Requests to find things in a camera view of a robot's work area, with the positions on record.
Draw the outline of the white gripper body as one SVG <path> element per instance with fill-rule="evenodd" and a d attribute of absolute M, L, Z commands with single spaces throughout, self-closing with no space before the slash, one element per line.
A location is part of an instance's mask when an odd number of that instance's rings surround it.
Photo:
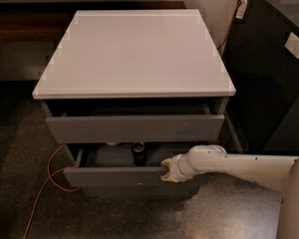
<path fill-rule="evenodd" d="M 179 154 L 170 160 L 169 175 L 173 182 L 185 182 L 196 175 L 186 154 Z"/>

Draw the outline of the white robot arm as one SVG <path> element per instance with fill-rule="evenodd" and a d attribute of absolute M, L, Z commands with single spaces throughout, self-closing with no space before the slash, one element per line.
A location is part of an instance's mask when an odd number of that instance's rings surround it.
<path fill-rule="evenodd" d="M 276 239 L 299 239 L 299 156 L 228 153 L 220 145 L 196 145 L 161 162 L 166 182 L 224 173 L 282 194 Z"/>

